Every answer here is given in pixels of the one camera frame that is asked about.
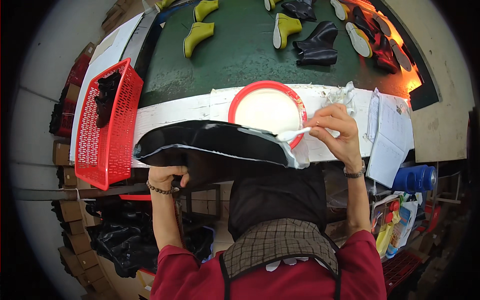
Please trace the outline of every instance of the red shirt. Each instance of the red shirt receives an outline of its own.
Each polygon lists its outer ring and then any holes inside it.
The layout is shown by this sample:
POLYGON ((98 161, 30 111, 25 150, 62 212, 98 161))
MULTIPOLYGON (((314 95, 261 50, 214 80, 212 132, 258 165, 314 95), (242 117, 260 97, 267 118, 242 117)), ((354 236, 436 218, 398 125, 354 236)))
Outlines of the red shirt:
MULTIPOLYGON (((218 261, 201 264, 185 249, 166 246, 158 255, 158 271, 151 300, 223 299, 224 281, 218 261)), ((373 235, 365 230, 353 234, 336 253, 342 269, 340 298, 386 299, 382 263, 373 235)), ((247 273, 230 284, 236 299, 333 299, 335 281, 314 259, 296 265, 280 263, 268 272, 265 267, 247 273)))

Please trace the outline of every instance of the white glue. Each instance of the white glue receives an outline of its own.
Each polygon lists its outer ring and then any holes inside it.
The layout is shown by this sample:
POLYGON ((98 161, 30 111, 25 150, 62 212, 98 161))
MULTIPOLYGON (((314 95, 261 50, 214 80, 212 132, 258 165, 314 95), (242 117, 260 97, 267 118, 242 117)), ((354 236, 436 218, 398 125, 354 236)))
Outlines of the white glue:
POLYGON ((235 123, 279 134, 300 128, 297 105, 286 94, 271 88, 251 92, 240 101, 235 123))

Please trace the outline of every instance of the hand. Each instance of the hand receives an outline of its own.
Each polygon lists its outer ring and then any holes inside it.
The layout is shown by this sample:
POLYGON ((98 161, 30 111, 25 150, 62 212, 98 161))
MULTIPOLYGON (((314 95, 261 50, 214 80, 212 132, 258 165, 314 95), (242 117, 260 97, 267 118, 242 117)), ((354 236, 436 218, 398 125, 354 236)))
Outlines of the hand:
POLYGON ((186 166, 150 167, 148 182, 158 189, 168 191, 171 188, 173 175, 182 175, 180 186, 185 187, 190 179, 186 166))
POLYGON ((347 173, 361 171, 359 130, 355 120, 347 114, 343 104, 332 104, 315 112, 305 126, 311 127, 310 135, 324 142, 332 154, 345 164, 347 173), (334 138, 325 128, 340 132, 334 138))

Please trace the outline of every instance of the blue thermos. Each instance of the blue thermos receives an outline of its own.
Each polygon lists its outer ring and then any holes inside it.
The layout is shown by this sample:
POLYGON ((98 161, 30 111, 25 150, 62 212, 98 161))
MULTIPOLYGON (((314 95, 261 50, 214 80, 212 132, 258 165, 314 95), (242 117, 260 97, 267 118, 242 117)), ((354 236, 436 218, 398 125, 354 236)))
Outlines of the blue thermos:
POLYGON ((409 194, 433 190, 437 183, 437 170, 427 165, 400 168, 393 180, 392 191, 409 194))

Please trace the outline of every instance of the red bowl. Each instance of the red bowl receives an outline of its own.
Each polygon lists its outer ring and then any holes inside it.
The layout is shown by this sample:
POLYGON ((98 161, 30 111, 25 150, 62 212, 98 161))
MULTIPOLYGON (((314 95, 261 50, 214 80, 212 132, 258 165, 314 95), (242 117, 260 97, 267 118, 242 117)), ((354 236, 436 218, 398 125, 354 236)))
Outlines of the red bowl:
MULTIPOLYGON (((305 106, 303 105, 302 100, 297 95, 297 93, 295 93, 288 86, 281 84, 280 82, 271 81, 271 80, 257 81, 252 84, 249 84, 243 89, 241 89, 235 95, 232 103, 230 104, 230 109, 228 110, 229 123, 235 123, 235 114, 237 112, 237 107, 240 104, 240 101, 242 101, 243 98, 245 98, 245 96, 247 96, 251 92, 262 89, 262 88, 271 88, 287 94, 287 96, 289 96, 292 99, 292 101, 295 103, 295 105, 299 110, 299 114, 302 120, 302 122, 300 122, 299 129, 303 128, 303 123, 307 121, 307 111, 305 110, 305 106)), ((298 145, 298 143, 300 143, 300 140, 302 139, 302 137, 303 137, 303 133, 299 134, 295 139, 293 139, 293 141, 290 142, 290 148, 291 149, 295 148, 295 146, 298 145)))

